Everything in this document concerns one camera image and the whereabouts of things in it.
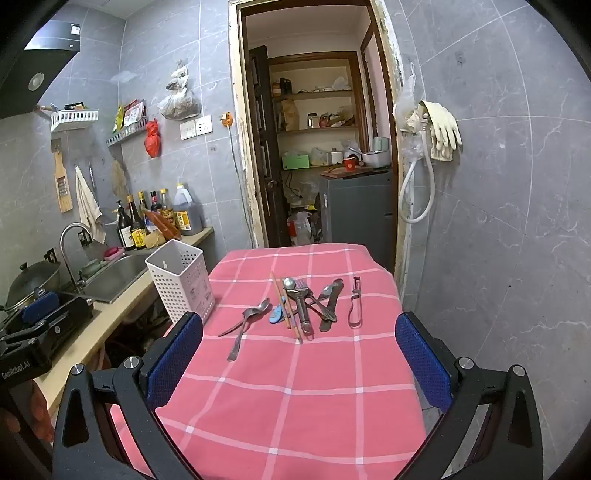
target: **blue gripper pad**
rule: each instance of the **blue gripper pad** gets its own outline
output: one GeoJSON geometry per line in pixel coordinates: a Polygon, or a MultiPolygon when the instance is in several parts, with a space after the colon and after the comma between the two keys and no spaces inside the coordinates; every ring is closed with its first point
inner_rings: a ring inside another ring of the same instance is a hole
{"type": "Polygon", "coordinates": [[[406,313],[401,313],[396,319],[394,332],[427,401],[442,412],[447,411],[452,404],[449,374],[406,313]]]}
{"type": "Polygon", "coordinates": [[[168,403],[202,339],[201,317],[187,312],[166,337],[156,340],[150,347],[142,358],[144,366],[140,372],[149,409],[168,403]]]}

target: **red plastic bag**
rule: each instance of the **red plastic bag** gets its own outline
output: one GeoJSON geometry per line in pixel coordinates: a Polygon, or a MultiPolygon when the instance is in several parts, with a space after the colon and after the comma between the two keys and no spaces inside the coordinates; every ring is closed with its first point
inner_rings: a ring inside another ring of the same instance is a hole
{"type": "Polygon", "coordinates": [[[146,152],[152,158],[158,157],[160,155],[160,133],[158,132],[158,122],[156,119],[150,120],[146,125],[146,138],[144,140],[144,146],[146,147],[146,152]]]}

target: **gray cabinet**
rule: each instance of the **gray cabinet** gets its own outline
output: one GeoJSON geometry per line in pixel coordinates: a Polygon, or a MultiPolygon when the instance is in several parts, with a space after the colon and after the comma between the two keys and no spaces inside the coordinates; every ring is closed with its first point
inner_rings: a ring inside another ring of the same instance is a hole
{"type": "Polygon", "coordinates": [[[320,178],[324,242],[360,244],[392,271],[394,225],[390,170],[348,179],[320,178]]]}

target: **cooking pot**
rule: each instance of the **cooking pot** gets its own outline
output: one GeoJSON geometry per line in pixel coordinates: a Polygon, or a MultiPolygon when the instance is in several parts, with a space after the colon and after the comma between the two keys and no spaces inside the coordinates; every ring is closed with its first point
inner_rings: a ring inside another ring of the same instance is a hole
{"type": "Polygon", "coordinates": [[[0,310],[8,314],[17,312],[33,303],[43,291],[57,291],[59,287],[59,262],[37,262],[30,267],[25,262],[8,290],[6,305],[0,306],[0,310]]]}

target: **jar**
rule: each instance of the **jar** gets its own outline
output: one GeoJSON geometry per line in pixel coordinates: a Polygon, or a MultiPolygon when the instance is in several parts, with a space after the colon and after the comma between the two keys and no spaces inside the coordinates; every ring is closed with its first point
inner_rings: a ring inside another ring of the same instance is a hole
{"type": "Polygon", "coordinates": [[[308,113],[308,128],[320,128],[320,119],[317,113],[308,113]]]}
{"type": "Polygon", "coordinates": [[[273,91],[273,97],[281,96],[281,86],[279,85],[279,82],[273,82],[271,89],[273,91]]]}

